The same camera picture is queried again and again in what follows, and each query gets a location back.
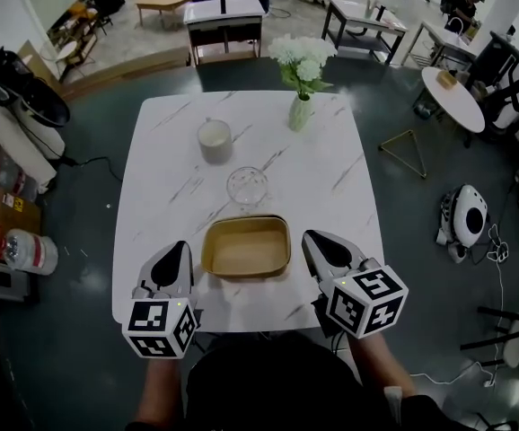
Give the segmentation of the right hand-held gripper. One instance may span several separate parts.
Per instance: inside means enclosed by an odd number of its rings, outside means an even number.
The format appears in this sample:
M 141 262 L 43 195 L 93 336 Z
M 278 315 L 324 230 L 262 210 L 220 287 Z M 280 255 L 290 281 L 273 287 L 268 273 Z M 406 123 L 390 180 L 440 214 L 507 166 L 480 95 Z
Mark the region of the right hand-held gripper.
M 302 250 L 310 274 L 321 283 L 312 306 L 327 338 L 345 331 L 363 339 L 396 324 L 409 289 L 391 267 L 346 273 L 346 267 L 359 266 L 363 253 L 354 243 L 320 230 L 303 233 Z

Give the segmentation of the person's right forearm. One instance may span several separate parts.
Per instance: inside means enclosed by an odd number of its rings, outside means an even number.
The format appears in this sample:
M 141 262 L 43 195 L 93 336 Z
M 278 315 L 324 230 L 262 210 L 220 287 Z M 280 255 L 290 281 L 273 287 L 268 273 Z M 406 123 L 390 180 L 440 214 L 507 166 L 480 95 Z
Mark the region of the person's right forearm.
M 349 335 L 347 339 L 351 355 L 364 383 L 380 392 L 387 387 L 399 387 L 403 398 L 417 394 L 410 374 L 391 352 L 382 333 L 378 332 L 362 339 Z

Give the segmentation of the clear glass cup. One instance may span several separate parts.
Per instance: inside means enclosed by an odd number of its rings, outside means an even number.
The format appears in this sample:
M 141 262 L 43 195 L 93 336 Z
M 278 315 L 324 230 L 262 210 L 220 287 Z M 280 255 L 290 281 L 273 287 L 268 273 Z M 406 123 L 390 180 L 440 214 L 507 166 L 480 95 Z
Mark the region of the clear glass cup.
M 226 191 L 240 213 L 250 214 L 268 199 L 268 177 L 261 169 L 241 167 L 228 177 Z

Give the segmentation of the grey mug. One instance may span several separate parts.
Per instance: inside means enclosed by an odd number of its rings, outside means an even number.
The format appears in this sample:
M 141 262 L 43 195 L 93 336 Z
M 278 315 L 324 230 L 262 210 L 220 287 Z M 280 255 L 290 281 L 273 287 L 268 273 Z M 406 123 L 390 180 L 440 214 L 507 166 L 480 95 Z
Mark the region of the grey mug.
M 233 154 L 233 139 L 229 125 L 222 120 L 209 119 L 198 129 L 198 144 L 204 160 L 213 165 L 227 163 Z

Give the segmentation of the person's black shirt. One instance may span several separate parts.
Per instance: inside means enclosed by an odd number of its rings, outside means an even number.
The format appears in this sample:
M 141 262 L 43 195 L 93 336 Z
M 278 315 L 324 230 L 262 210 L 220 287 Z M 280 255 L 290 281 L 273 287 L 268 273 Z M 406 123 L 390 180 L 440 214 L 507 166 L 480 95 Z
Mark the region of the person's black shirt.
M 329 349 L 288 332 L 210 349 L 181 379 L 171 430 L 132 420 L 125 431 L 472 431 L 417 392 L 380 392 Z

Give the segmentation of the large clear water jug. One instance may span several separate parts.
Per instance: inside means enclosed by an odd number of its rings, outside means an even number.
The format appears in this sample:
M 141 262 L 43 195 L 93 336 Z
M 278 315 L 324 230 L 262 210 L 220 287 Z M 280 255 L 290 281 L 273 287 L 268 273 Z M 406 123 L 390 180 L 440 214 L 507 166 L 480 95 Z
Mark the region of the large clear water jug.
M 5 236 L 4 261 L 15 270 L 51 275 L 58 264 L 56 244 L 47 236 L 12 229 Z
M 30 202 L 38 195 L 37 182 L 6 154 L 0 154 L 0 188 Z

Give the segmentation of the pale green vase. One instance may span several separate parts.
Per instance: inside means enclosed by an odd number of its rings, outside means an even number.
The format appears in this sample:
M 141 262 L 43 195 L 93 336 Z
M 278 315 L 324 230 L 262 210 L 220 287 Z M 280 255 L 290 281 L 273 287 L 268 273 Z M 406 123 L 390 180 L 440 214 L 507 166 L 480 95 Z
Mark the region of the pale green vase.
M 312 114 L 312 97 L 309 94 L 297 94 L 291 104 L 288 115 L 288 127 L 297 132 L 307 123 Z

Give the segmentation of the white plug adapter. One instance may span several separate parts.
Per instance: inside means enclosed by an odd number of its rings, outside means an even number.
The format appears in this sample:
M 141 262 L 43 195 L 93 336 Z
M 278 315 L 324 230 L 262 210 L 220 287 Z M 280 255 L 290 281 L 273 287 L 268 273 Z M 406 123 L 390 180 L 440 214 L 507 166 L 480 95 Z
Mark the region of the white plug adapter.
M 492 224 L 488 229 L 488 251 L 486 257 L 498 265 L 502 264 L 508 259 L 509 248 L 508 244 L 504 242 L 499 236 L 499 228 L 497 224 Z

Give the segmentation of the white flower bouquet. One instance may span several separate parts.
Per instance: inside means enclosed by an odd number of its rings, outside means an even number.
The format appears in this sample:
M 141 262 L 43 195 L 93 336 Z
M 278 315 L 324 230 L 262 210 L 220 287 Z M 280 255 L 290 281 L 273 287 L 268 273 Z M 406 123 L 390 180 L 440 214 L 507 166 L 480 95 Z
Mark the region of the white flower bouquet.
M 290 34 L 274 38 L 268 47 L 269 57 L 277 62 L 284 85 L 293 89 L 302 101 L 330 87 L 322 80 L 322 72 L 328 59 L 337 53 L 327 40 L 293 38 Z

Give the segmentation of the round white side table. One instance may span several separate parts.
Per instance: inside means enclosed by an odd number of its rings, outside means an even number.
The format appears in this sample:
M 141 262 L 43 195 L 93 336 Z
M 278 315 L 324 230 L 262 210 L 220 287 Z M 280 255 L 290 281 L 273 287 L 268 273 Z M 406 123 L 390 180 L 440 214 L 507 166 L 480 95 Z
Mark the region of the round white side table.
M 440 86 L 438 86 L 435 81 L 435 76 L 439 70 L 442 69 L 433 66 L 424 67 L 422 69 L 422 92 L 428 92 L 435 103 L 439 106 L 439 109 L 449 116 L 455 125 L 459 125 L 461 128 L 472 134 L 480 134 L 485 128 L 485 119 L 478 103 L 472 97 L 468 89 L 458 81 L 451 91 L 444 91 Z M 418 159 L 420 162 L 419 169 L 388 149 L 389 144 L 392 144 L 396 140 L 406 136 L 411 139 L 418 152 Z M 416 133 L 413 129 L 408 129 L 399 135 L 380 143 L 378 145 L 378 150 L 390 155 L 408 169 L 415 172 L 420 178 L 425 179 L 427 177 L 427 168 L 420 151 Z

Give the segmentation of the black white backpack device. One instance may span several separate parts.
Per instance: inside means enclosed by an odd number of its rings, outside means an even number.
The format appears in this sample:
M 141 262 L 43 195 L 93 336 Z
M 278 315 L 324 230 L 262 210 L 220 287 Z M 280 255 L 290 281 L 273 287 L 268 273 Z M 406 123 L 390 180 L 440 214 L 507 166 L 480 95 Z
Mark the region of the black white backpack device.
M 64 100 L 16 53 L 0 48 L 0 147 L 44 192 L 57 176 L 70 120 Z

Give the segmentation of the white round stool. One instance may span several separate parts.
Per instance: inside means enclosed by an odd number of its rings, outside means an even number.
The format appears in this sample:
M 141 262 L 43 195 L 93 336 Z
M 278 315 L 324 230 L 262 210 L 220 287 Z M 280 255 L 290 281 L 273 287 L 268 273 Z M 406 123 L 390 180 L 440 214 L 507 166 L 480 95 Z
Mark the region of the white round stool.
M 79 56 L 79 43 L 76 40 L 67 42 L 63 48 L 61 48 L 56 57 L 56 66 L 60 68 L 75 66 L 80 61 Z

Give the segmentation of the white top desk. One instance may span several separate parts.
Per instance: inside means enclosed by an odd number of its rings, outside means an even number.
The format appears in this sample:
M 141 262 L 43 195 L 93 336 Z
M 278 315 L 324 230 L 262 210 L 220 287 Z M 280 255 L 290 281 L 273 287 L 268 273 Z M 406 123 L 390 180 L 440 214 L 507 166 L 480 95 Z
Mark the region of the white top desk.
M 183 23 L 193 64 L 259 58 L 265 15 L 260 0 L 189 3 Z
M 368 56 L 389 66 L 408 28 L 384 7 L 374 15 L 364 4 L 329 0 L 321 38 L 329 41 L 338 55 Z
M 423 32 L 434 42 L 435 54 L 433 56 L 420 56 L 413 53 L 413 49 Z M 422 21 L 401 63 L 404 65 L 411 58 L 419 67 L 440 66 L 444 60 L 468 66 L 476 57 L 477 54 L 462 40 L 459 34 L 430 22 Z

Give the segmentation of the low wooden shelf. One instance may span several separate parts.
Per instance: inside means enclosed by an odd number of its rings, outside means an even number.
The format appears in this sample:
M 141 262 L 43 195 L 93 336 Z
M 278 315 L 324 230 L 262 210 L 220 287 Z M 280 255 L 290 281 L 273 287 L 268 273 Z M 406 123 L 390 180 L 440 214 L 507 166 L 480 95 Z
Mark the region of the low wooden shelf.
M 104 25 L 111 24 L 111 19 L 98 11 L 91 1 L 76 1 L 47 31 L 53 53 L 57 57 L 58 51 L 67 42 L 76 40 L 79 43 L 80 66 L 88 58 L 92 48 L 97 42 L 96 31 L 107 34 Z

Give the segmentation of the black frame chair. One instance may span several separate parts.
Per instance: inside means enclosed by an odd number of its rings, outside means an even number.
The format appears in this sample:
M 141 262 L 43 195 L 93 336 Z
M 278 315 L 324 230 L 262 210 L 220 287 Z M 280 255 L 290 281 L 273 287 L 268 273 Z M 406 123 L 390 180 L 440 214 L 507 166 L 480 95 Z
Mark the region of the black frame chair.
M 497 317 L 496 335 L 460 345 L 461 351 L 475 350 L 483 347 L 496 347 L 497 356 L 488 361 L 479 361 L 481 367 L 493 367 L 494 372 L 499 367 L 515 369 L 519 366 L 519 312 L 479 306 L 477 313 L 489 317 Z

